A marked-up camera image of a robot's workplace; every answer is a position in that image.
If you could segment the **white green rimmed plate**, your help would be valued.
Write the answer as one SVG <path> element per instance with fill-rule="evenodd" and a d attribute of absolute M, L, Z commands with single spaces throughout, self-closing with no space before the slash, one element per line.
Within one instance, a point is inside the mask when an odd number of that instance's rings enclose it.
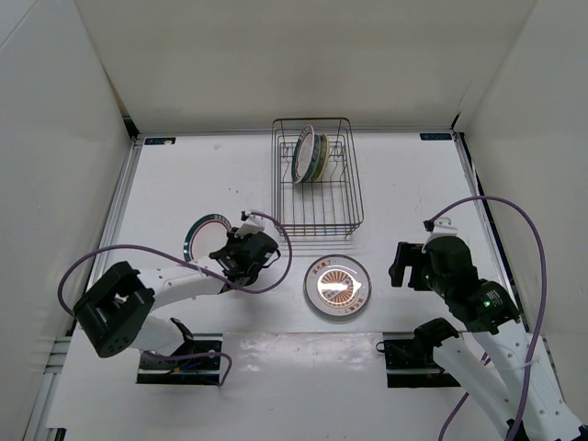
<path fill-rule="evenodd" d="M 189 228 L 183 242 L 185 261 L 197 261 L 220 250 L 226 244 L 227 234 L 231 228 L 230 221 L 217 213 L 207 214 L 198 219 Z"/>

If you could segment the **teal patterned plate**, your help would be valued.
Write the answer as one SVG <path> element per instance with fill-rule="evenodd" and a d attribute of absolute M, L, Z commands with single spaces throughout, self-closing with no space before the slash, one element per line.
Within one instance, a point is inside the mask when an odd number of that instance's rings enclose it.
<path fill-rule="evenodd" d="M 311 181 L 315 178 L 315 176 L 318 172 L 319 162 L 321 161 L 321 156 L 322 156 L 321 136 L 318 134 L 315 134 L 314 135 L 313 152 L 312 152 L 312 157 L 311 157 L 311 164 L 309 166 L 307 174 L 305 175 L 306 181 Z"/>

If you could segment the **cream floral plate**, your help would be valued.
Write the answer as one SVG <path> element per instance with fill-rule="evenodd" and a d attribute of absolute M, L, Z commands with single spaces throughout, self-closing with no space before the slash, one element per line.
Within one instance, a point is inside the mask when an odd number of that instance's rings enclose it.
<path fill-rule="evenodd" d="M 314 177 L 315 181 L 322 180 L 322 177 L 326 171 L 329 156 L 330 156 L 330 142 L 329 142 L 328 137 L 325 134 L 320 135 L 320 142 L 321 142 L 321 150 L 320 150 L 319 162 L 317 164 L 316 174 Z"/>

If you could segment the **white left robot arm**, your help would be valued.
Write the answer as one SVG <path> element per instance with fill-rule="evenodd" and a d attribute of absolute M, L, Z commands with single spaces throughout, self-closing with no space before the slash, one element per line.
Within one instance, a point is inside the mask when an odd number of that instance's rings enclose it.
<path fill-rule="evenodd" d="M 269 235 L 238 236 L 232 231 L 227 243 L 200 264 L 138 270 L 121 261 L 75 303 L 73 315 L 102 358 L 134 348 L 181 368 L 193 355 L 193 334 L 178 319 L 163 320 L 153 312 L 182 300 L 248 287 L 274 256 L 280 252 Z"/>

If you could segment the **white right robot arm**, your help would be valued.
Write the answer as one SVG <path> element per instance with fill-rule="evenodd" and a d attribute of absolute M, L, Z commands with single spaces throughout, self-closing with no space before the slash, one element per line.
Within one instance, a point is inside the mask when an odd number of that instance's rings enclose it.
<path fill-rule="evenodd" d="M 584 440 L 587 427 L 570 410 L 541 361 L 506 289 L 479 277 L 469 247 L 455 235 L 400 242 L 389 269 L 393 287 L 433 291 L 493 363 L 488 372 L 444 318 L 413 332 L 413 358 L 453 377 L 504 440 Z"/>

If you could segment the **right blue table label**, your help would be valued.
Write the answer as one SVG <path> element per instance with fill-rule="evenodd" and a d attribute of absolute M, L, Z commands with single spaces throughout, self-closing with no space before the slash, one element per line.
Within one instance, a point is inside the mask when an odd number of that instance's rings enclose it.
<path fill-rule="evenodd" d="M 452 141 L 450 133 L 424 132 L 419 134 L 422 141 Z"/>

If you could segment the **blue table label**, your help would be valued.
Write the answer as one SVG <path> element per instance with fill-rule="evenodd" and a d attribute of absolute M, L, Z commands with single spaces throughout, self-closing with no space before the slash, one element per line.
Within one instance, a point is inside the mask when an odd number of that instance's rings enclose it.
<path fill-rule="evenodd" d="M 452 141 L 450 133 L 424 132 L 419 134 L 422 141 Z"/>
<path fill-rule="evenodd" d="M 146 138 L 143 142 L 144 145 L 174 145 L 176 137 L 154 137 Z"/>

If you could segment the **left blue table label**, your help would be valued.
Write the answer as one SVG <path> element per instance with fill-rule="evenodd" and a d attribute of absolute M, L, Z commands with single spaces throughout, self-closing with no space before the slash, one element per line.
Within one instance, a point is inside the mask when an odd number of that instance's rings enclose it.
<path fill-rule="evenodd" d="M 146 138 L 143 142 L 144 145 L 174 145 L 176 137 L 154 137 Z"/>

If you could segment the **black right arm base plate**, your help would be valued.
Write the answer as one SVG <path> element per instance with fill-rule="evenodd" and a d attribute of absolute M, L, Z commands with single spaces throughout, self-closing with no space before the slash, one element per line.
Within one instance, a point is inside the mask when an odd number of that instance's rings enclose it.
<path fill-rule="evenodd" d="M 383 339 L 375 344 L 375 349 L 384 356 L 389 389 L 459 387 L 450 374 L 432 359 L 425 358 L 407 335 L 384 334 Z"/>

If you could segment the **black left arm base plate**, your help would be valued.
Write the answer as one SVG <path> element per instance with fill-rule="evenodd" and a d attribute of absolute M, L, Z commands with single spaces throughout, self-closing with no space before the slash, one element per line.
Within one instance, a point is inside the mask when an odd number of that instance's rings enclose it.
<path fill-rule="evenodd" d="M 217 386 L 221 382 L 220 334 L 196 334 L 184 349 L 173 355 L 206 354 L 203 357 L 165 361 L 141 354 L 135 382 L 140 385 Z"/>

